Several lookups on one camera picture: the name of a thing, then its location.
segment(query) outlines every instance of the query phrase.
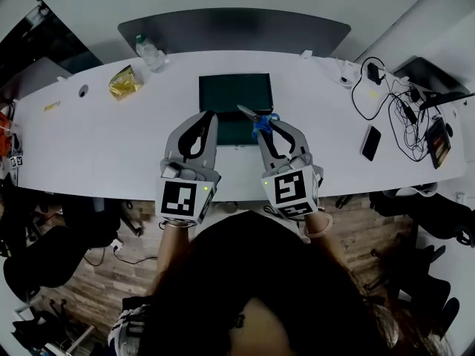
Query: person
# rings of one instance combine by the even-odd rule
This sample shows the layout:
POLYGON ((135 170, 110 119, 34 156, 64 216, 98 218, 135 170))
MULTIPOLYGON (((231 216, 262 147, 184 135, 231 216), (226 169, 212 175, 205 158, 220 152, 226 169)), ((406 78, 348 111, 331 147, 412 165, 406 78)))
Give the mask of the person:
POLYGON ((111 354, 436 354, 413 334, 399 346, 388 311, 375 309, 347 271, 332 223, 328 214, 306 215, 310 244, 252 211, 190 243, 187 227, 168 223, 155 286, 124 300, 111 354))

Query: dark long hair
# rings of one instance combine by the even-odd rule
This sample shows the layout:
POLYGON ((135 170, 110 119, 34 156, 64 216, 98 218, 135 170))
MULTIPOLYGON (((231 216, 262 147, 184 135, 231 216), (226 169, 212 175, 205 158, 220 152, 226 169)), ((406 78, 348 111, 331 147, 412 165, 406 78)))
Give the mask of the dark long hair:
POLYGON ((225 355, 253 297, 277 315, 297 355, 389 354, 347 271, 253 212, 207 228, 173 260, 152 296, 140 354, 225 355))

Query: wooden floor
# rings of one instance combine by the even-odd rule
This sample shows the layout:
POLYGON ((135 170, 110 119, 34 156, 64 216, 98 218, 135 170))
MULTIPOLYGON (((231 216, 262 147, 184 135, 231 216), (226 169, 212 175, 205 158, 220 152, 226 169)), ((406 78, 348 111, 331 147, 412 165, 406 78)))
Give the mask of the wooden floor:
MULTIPOLYGON (((337 197, 323 198, 321 203, 326 211, 333 215, 333 231, 345 249, 351 272, 362 286, 372 283, 381 275, 381 270, 379 260, 371 256, 371 250, 384 252, 395 246, 398 243, 398 234, 409 234, 411 221, 407 217, 379 216, 370 209, 366 194, 354 196, 341 210, 335 208, 336 199, 337 197)), ((154 216, 153 202, 132 203, 134 208, 128 210, 129 217, 139 223, 144 232, 141 237, 135 237, 122 224, 119 238, 124 242, 124 246, 118 256, 128 261, 137 261, 157 255, 162 230, 154 216)), ((49 220, 42 230, 46 231, 59 224, 62 224, 62 218, 56 216, 49 220)), ((86 257, 91 263, 97 264, 101 260, 102 249, 90 250, 86 257)), ((91 266, 83 260, 68 283, 57 289, 42 288, 40 294, 45 298, 43 302, 46 306, 50 299, 57 303, 66 299, 68 314, 85 324, 95 325, 96 336, 105 341, 120 314, 122 299, 146 294, 155 278, 155 268, 156 263, 153 260, 135 266, 120 262, 111 247, 107 247, 100 266, 91 266)), ((384 294, 384 286, 373 294, 384 294)))

